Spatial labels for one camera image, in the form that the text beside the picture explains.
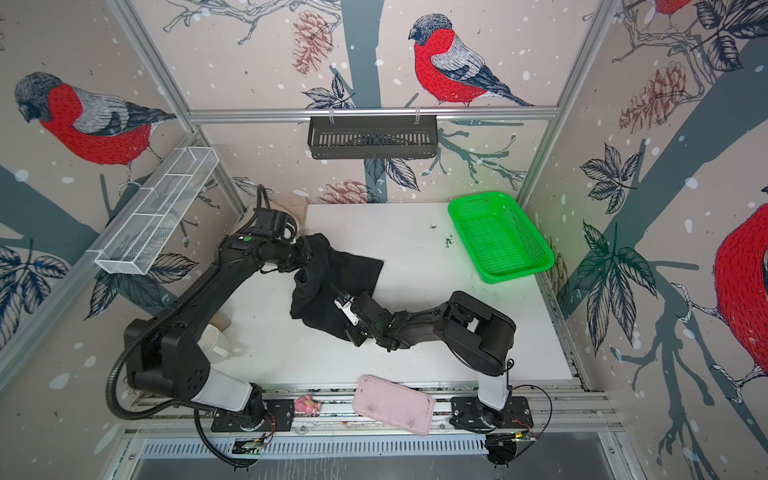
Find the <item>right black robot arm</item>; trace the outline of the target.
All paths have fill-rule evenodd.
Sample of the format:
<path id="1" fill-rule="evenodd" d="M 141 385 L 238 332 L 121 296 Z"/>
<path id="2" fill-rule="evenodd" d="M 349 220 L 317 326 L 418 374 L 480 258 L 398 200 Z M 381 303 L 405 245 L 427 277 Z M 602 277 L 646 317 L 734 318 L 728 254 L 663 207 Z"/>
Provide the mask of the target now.
<path id="1" fill-rule="evenodd" d="M 513 366 L 509 353 L 517 331 L 509 316 L 464 291 L 453 292 L 449 300 L 430 309 L 395 313 L 366 293 L 334 292 L 334 304 L 346 317 L 345 333 L 354 345 L 371 339 L 391 352 L 442 342 L 460 363 L 480 375 L 480 404 L 496 412 L 506 408 Z"/>

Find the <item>green plastic basket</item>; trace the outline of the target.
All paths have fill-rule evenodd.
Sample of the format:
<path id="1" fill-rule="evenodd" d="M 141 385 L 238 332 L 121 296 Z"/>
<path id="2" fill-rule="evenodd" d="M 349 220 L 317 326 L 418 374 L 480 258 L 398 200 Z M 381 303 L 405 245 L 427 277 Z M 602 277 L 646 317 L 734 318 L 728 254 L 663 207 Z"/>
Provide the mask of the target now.
<path id="1" fill-rule="evenodd" d="M 502 192 L 457 198 L 448 214 L 487 284 L 515 280 L 552 268 L 555 256 L 515 199 Z"/>

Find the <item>black shorts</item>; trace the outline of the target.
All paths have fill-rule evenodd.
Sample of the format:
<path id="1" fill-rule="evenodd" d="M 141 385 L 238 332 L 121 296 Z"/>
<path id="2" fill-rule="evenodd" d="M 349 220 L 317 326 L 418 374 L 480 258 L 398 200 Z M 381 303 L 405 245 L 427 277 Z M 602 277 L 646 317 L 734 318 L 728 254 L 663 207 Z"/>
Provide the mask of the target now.
<path id="1" fill-rule="evenodd" d="M 310 259 L 294 275 L 290 315 L 309 328 L 349 342 L 350 322 L 334 303 L 335 288 L 353 297 L 373 293 L 384 262 L 337 251 L 323 234 L 301 240 L 309 247 Z"/>

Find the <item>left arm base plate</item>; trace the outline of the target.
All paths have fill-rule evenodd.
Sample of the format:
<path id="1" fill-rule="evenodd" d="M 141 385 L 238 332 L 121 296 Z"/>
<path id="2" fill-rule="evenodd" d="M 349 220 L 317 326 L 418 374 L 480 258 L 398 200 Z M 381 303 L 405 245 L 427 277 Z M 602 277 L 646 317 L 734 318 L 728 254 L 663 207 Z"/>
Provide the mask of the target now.
<path id="1" fill-rule="evenodd" d="M 216 410 L 211 429 L 215 433 L 288 432 L 294 415 L 292 400 L 262 400 L 240 412 Z"/>

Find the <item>beige shorts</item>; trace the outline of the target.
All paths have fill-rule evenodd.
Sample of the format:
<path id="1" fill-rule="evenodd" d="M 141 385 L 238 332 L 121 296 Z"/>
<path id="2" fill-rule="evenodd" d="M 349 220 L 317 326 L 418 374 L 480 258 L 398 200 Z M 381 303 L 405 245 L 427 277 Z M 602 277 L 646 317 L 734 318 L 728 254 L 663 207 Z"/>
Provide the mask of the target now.
<path id="1" fill-rule="evenodd" d="M 271 200 L 271 207 L 273 209 L 290 214 L 294 218 L 297 224 L 297 238 L 300 238 L 304 235 L 308 206 L 309 202 L 304 197 Z M 247 223 L 247 221 L 253 216 L 255 208 L 256 202 L 253 202 L 248 206 L 248 209 L 246 210 L 243 217 L 231 229 L 231 233 L 235 233 Z"/>

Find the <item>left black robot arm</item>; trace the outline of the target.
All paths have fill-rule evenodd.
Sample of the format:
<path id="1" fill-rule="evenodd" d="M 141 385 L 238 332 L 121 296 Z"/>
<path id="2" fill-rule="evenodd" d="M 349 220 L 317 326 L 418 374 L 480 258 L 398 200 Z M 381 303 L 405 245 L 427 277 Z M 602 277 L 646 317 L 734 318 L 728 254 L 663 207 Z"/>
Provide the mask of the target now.
<path id="1" fill-rule="evenodd" d="M 212 264 L 178 300 L 149 321 L 131 322 L 124 331 L 125 349 L 105 387 L 111 413 L 139 420 L 185 406 L 260 423 L 266 415 L 261 388 L 212 368 L 199 341 L 230 296 L 266 264 L 277 272 L 292 272 L 308 263 L 311 248 L 297 233 L 290 214 L 255 209 L 242 228 L 219 243 Z M 144 411 L 125 409 L 117 395 L 121 377 L 130 387 L 164 396 L 166 402 Z"/>

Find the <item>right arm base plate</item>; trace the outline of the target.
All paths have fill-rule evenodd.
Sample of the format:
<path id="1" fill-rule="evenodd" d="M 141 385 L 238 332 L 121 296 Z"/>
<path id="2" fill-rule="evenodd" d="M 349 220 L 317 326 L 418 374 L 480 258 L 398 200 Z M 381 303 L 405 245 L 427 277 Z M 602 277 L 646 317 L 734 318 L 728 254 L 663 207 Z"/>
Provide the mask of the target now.
<path id="1" fill-rule="evenodd" d="M 449 422 L 460 430 L 484 434 L 498 429 L 531 430 L 534 426 L 529 402 L 523 396 L 510 396 L 500 410 L 470 396 L 453 397 L 450 404 Z"/>

